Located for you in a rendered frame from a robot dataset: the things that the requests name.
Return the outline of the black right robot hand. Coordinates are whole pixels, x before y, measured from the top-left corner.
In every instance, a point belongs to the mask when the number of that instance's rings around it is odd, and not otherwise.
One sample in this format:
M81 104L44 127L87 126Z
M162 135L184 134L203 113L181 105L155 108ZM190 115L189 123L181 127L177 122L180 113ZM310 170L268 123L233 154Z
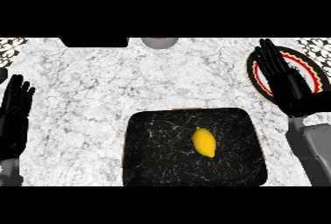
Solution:
M252 58L267 80L277 108L289 117L331 112L331 91L313 93L301 74L286 65L271 40L260 39Z

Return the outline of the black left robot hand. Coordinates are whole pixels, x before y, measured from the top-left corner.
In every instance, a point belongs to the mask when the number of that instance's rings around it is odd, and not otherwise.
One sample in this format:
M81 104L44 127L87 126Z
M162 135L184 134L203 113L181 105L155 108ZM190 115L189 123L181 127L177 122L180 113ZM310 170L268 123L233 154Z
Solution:
M0 161L19 158L26 147L28 115L35 88L13 74L0 106Z

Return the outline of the black red white plate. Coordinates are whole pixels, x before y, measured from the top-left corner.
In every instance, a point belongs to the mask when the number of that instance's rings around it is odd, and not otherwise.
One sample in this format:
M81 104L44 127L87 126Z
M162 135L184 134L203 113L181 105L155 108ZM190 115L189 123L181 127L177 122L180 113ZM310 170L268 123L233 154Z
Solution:
M331 90L331 83L317 64L293 49L279 46L286 65L301 74L313 93ZM252 56L246 59L246 77L261 97L274 104L267 80Z

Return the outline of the yellow lemon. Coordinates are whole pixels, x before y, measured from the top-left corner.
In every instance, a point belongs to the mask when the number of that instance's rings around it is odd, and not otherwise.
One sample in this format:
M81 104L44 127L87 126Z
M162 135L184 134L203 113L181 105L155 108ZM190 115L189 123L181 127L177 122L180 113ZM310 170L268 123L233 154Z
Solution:
M194 150L205 157L212 158L215 153L215 138L212 133L205 128L196 128L192 135L192 143Z

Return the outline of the black marbled square tray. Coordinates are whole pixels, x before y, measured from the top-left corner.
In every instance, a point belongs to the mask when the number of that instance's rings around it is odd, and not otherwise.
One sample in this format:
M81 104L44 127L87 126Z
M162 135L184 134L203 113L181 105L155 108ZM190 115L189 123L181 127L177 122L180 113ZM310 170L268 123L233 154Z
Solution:
M197 128L214 136L212 157L193 147ZM265 180L264 154L243 109L144 111L129 117L122 160L125 186L260 186Z

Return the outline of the grey round bowl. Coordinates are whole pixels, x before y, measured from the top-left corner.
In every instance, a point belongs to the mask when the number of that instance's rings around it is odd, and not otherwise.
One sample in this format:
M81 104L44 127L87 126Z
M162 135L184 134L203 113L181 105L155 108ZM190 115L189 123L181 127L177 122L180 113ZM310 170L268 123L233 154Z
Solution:
M152 49L166 49L177 43L177 41L177 38L141 38L144 46Z

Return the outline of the black flat appliance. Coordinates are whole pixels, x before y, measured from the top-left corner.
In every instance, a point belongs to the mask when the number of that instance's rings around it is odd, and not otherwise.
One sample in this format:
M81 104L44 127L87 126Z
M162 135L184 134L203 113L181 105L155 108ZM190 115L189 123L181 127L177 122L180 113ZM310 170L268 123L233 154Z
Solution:
M128 38L61 38L66 47L127 47Z

